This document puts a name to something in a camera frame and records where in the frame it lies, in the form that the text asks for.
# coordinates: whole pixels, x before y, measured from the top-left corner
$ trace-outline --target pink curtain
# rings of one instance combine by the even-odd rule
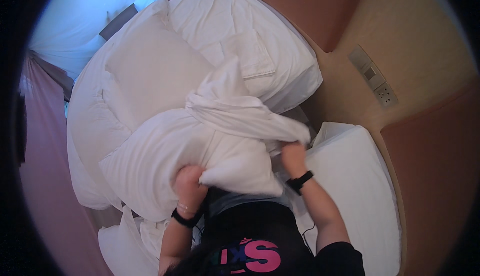
[[[110,276],[90,216],[72,188],[63,89],[30,57],[23,64],[20,87],[27,113],[20,175],[35,227],[65,275]]]

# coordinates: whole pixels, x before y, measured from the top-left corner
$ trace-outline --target hand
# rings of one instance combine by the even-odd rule
[[[305,147],[299,141],[282,142],[282,163],[291,179],[300,178],[307,172]]]
[[[184,213],[183,210],[179,210],[177,207],[178,214],[184,219],[190,219],[195,216],[207,195],[208,187],[198,183],[204,171],[205,169],[201,166],[187,165],[177,173],[175,190],[178,196],[178,203],[188,207],[188,213]]]

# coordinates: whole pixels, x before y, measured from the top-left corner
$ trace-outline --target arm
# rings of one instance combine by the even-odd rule
[[[200,166],[190,165],[182,168],[177,174],[175,189],[178,203],[188,207],[188,212],[180,207],[177,207],[177,212],[184,219],[189,220],[195,216],[207,195],[208,188],[198,183],[203,171]],[[174,218],[171,219],[163,234],[158,275],[163,275],[170,266],[178,264],[188,255],[191,247],[192,229]]]
[[[300,178],[308,171],[305,154],[305,147],[299,142],[286,143],[282,147],[282,163],[290,178]],[[339,209],[320,184],[310,178],[303,184],[300,192],[318,229],[317,253],[331,243],[350,243]]]

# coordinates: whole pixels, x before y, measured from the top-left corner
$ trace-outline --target dark hair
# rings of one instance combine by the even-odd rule
[[[177,265],[171,266],[164,276],[217,276],[230,275],[230,270],[214,266],[211,257],[222,246],[218,241],[202,242]]]

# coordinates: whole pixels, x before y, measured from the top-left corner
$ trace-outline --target black cable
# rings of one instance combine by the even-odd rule
[[[315,228],[315,224],[314,224],[311,228],[303,231],[303,233],[302,233],[303,241],[305,242],[305,245],[307,245],[308,251],[310,251],[310,253],[311,253],[313,256],[315,256],[315,254],[312,252],[312,249],[310,249],[310,246],[308,245],[307,238],[305,237],[305,233],[306,233],[307,231],[311,231],[311,230],[314,229],[314,228]]]
[[[203,233],[203,231],[200,230],[200,227],[197,226],[197,225],[195,225],[195,227],[198,229],[198,231],[200,231],[200,236],[203,236],[204,233]]]

